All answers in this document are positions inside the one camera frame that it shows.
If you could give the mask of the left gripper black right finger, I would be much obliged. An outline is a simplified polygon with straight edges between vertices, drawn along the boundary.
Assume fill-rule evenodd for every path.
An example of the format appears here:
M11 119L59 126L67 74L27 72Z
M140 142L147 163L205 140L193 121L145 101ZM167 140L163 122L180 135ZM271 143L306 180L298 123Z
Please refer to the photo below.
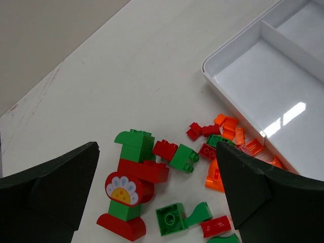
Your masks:
M218 167L242 242L323 242L323 182L219 142Z

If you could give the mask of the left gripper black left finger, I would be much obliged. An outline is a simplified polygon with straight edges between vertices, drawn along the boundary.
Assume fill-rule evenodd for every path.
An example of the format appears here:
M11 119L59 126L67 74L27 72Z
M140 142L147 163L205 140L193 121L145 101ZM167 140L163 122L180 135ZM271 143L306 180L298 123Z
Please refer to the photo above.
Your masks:
M99 160L97 142L1 178L1 242L71 242Z

